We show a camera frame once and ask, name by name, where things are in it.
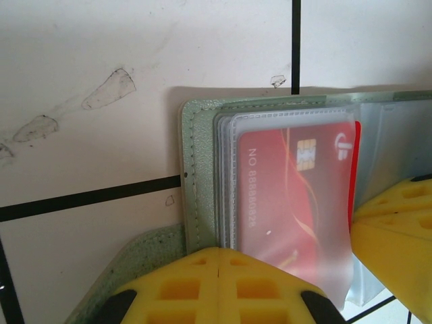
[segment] green leather wallet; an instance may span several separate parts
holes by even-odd
[[[367,150],[373,150],[377,144],[374,136],[376,137],[382,129],[382,125],[377,124],[376,119],[381,120],[383,111],[409,109],[406,103],[413,101],[417,104],[410,105],[421,110],[425,105],[430,105],[430,99],[432,99],[431,91],[410,91],[188,101],[180,113],[179,125],[180,146],[183,153],[181,176],[188,253],[219,245],[218,204],[215,198],[217,134],[214,127],[218,116],[240,112],[287,111],[358,104],[362,133],[366,134],[362,139],[366,142],[362,143],[362,146]],[[359,165],[358,172],[368,173],[364,166],[367,166],[371,156],[362,151],[360,150],[360,164],[362,161],[365,162]],[[365,181],[361,180],[361,176],[358,179],[356,201],[361,200],[367,187]]]

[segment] white surface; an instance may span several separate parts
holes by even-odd
[[[394,300],[375,312],[357,321],[358,324],[406,324],[408,309]]]
[[[26,323],[63,323],[123,246],[181,212],[176,188],[0,223]]]
[[[179,174],[180,105],[289,80],[290,17],[285,0],[1,1],[0,143],[15,157],[0,163],[0,206]],[[136,91],[83,109],[118,68]],[[42,114],[58,132],[11,141]]]
[[[428,0],[303,1],[301,86],[431,88],[431,19]]]

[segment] black grout line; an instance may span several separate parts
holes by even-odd
[[[24,324],[20,303],[16,295],[3,243],[0,238],[0,303],[8,324]]]
[[[348,319],[346,322],[347,324],[351,324],[354,322],[357,322],[359,319],[362,319],[363,317],[375,312],[376,310],[380,309],[381,307],[387,305],[389,302],[392,302],[393,300],[395,300],[396,297],[392,296],[389,297],[385,300],[383,300],[382,302],[379,302],[378,304],[372,306],[371,308],[365,310],[364,312],[361,312],[360,314],[357,314],[356,316],[352,317],[351,319]]]
[[[300,93],[300,25],[302,20],[301,0],[292,0],[291,37],[291,95]]]
[[[125,184],[0,208],[0,222],[180,187],[180,176]]]

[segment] card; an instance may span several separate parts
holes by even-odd
[[[338,243],[349,246],[355,140],[350,122],[241,135],[238,248],[316,283],[343,253]]]

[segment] card logo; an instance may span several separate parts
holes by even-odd
[[[343,161],[348,157],[348,150],[352,150],[352,144],[346,141],[344,133],[339,133],[335,139],[335,149],[337,152],[337,159]]]
[[[299,140],[297,142],[297,171],[310,170],[315,167],[317,140]]]

